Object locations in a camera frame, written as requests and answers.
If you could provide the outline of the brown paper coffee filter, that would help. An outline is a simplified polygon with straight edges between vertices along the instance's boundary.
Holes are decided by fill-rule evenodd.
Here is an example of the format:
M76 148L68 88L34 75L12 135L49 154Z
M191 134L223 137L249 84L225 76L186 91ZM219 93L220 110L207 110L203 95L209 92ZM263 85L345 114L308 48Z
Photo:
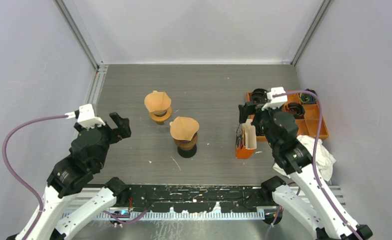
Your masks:
M154 90L149 93L145 99L144 104L149 113L163 112L171 106L172 100L164 91Z

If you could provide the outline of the red and black carafe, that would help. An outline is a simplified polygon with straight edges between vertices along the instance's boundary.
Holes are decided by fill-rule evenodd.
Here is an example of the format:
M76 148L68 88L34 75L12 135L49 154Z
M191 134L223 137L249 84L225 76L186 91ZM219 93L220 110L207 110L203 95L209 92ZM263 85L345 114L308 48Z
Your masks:
M197 152L197 146L194 145L192 149L183 150L180 147L177 147L178 154L183 158L192 158Z

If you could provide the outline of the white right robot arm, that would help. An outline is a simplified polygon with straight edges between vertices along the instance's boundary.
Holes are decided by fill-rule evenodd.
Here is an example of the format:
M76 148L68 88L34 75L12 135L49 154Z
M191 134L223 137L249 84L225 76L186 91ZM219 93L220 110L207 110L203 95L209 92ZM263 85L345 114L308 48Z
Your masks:
M283 111L288 101L283 87L266 92L265 103L252 101L240 104L239 123L259 126L272 149L275 163L298 185L310 201L295 195L279 176L261 184L261 198L267 205L278 204L287 210L315 240L368 240L373 232L366 224L358 223L339 203L329 189L316 165L317 147L309 150L297 139L299 127L289 112Z

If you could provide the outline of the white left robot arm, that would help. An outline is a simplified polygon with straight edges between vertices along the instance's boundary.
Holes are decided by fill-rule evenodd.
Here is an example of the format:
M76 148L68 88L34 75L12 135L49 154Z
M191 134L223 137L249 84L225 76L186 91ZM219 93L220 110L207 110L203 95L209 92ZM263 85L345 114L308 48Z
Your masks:
M96 114L93 104L61 114L60 119L75 119L78 135L71 142L69 154L57 162L49 177L43 195L24 181L12 168L7 158L7 144L13 135L9 132L2 144L3 162L10 174L38 201L37 208L26 226L11 236L13 240L69 240L93 217L103 210L129 202L129 187L119 178L110 179L94 198L79 207L68 217L62 214L83 188L103 169L111 145L131 136L130 121L118 113L110 113L116 124L111 128Z

